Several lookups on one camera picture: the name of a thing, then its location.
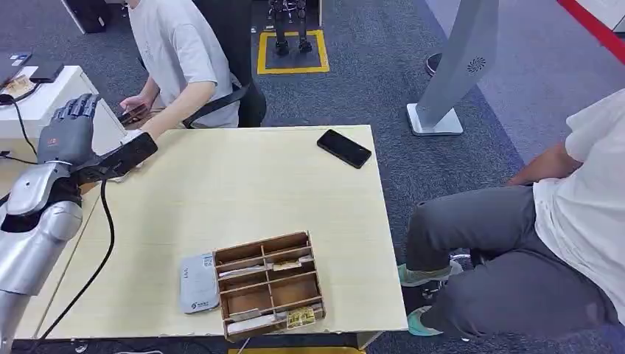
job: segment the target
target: speaker grille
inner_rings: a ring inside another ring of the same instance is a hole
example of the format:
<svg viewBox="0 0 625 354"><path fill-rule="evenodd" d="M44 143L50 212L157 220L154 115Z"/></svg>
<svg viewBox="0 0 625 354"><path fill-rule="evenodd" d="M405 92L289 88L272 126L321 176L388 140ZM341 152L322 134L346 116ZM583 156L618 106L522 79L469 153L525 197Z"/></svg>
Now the speaker grille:
<svg viewBox="0 0 625 354"><path fill-rule="evenodd" d="M486 66L486 59L482 57L475 57L467 65L467 71L471 73L476 73L484 69L485 66Z"/></svg>

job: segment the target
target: phone in hand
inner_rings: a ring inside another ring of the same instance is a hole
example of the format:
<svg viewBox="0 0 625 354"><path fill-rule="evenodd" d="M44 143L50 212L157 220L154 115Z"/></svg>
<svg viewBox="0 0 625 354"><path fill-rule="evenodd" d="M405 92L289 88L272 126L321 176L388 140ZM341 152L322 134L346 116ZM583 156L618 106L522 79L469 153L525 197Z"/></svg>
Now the phone in hand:
<svg viewBox="0 0 625 354"><path fill-rule="evenodd" d="M317 146L355 168L361 168L371 157L371 151L330 129L317 140Z"/></svg>
<svg viewBox="0 0 625 354"><path fill-rule="evenodd" d="M145 105L138 105L122 114L120 117L117 117L117 119L119 119L119 122L122 123L122 125L126 126L130 123L138 122L139 120L144 119L147 113L147 107Z"/></svg>

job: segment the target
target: light blue shoe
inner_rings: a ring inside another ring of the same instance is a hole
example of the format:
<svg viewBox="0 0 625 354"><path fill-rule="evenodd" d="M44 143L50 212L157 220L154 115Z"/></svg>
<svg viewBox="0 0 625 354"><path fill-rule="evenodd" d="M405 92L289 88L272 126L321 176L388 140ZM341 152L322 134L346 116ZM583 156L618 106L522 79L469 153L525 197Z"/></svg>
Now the light blue shoe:
<svg viewBox="0 0 625 354"><path fill-rule="evenodd" d="M421 323L421 315L430 310L432 306L417 308L408 315L408 332L413 336L430 337L442 334L440 330L427 328Z"/></svg>
<svg viewBox="0 0 625 354"><path fill-rule="evenodd" d="M462 273L462 265L454 260L450 261L450 266L440 271L410 271L406 264L397 267L399 282L402 286L414 287L424 285L426 282L444 281L454 274Z"/></svg>

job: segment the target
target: dark blue carpet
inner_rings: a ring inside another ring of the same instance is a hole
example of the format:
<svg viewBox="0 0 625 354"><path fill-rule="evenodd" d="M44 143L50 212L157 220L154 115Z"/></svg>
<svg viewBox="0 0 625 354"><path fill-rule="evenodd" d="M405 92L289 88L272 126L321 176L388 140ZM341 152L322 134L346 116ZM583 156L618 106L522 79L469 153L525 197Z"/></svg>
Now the dark blue carpet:
<svg viewBox="0 0 625 354"><path fill-rule="evenodd" d="M64 60L85 69L115 109L136 94L146 74L136 62L127 19L117 16L103 34L81 35L58 1L4 0L0 51L34 49L36 60ZM326 0L324 32L330 72L268 75L258 82L268 99L265 125L370 124L398 263L404 260L408 218L415 203L454 192L502 184L522 166L497 117L478 89L456 106L465 134L416 138L405 104L416 102L429 77L423 59L444 34L424 0ZM386 333L368 353L616 353L621 328L607 327L560 339L499 335L465 343L445 336ZM353 345L353 336L265 336L258 347ZM17 344L20 348L25 343ZM140 339L92 343L89 354L157 347L167 353L224 353L223 339ZM46 344L40 353L67 353L72 344Z"/></svg>

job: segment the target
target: white t-shirt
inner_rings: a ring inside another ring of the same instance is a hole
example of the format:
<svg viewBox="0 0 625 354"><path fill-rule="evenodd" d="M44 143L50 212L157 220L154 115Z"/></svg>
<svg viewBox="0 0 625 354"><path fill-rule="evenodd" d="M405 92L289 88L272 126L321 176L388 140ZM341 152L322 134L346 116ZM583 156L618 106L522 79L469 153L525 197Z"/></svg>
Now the white t-shirt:
<svg viewBox="0 0 625 354"><path fill-rule="evenodd" d="M130 25L143 62L170 105L188 83L212 81L211 100L232 93L228 59L212 28L191 0L141 0L129 9ZM239 103L196 120L207 128L236 128Z"/></svg>
<svg viewBox="0 0 625 354"><path fill-rule="evenodd" d="M625 323L625 90L569 117L571 176L534 184L545 245L598 285Z"/></svg>

